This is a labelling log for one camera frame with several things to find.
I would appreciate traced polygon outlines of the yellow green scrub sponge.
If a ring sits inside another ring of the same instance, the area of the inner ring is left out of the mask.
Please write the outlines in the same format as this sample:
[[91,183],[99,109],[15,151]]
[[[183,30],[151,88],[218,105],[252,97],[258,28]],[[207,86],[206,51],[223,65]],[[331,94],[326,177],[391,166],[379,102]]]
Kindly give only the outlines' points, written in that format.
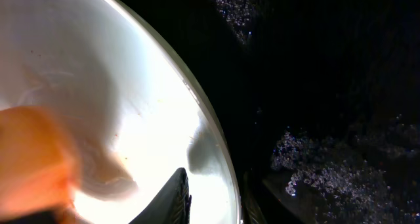
[[38,106],[1,111],[1,220],[74,208],[81,160],[63,125]]

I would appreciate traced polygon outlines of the mint plate back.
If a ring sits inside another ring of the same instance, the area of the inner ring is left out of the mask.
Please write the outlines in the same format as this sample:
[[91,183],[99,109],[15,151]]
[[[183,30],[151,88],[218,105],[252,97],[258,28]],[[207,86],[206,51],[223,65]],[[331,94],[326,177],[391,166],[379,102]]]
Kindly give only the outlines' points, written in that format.
[[240,223],[226,139],[187,65],[119,0],[1,0],[1,108],[39,105],[83,157],[78,223],[129,223],[178,168],[190,222]]

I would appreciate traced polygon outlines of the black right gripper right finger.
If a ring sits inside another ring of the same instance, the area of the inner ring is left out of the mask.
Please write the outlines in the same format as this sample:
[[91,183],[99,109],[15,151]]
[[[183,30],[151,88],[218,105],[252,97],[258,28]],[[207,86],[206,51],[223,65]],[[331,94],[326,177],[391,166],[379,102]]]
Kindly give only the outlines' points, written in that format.
[[248,172],[243,175],[243,210],[245,211],[245,223],[247,224],[267,224],[267,221],[255,199],[248,178]]

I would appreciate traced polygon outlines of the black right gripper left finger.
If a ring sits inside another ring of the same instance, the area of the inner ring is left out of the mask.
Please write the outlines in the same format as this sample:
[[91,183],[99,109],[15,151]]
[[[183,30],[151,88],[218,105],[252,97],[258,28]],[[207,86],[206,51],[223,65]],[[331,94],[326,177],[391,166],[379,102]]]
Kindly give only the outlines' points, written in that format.
[[186,170],[178,168],[129,224],[189,224],[191,202]]

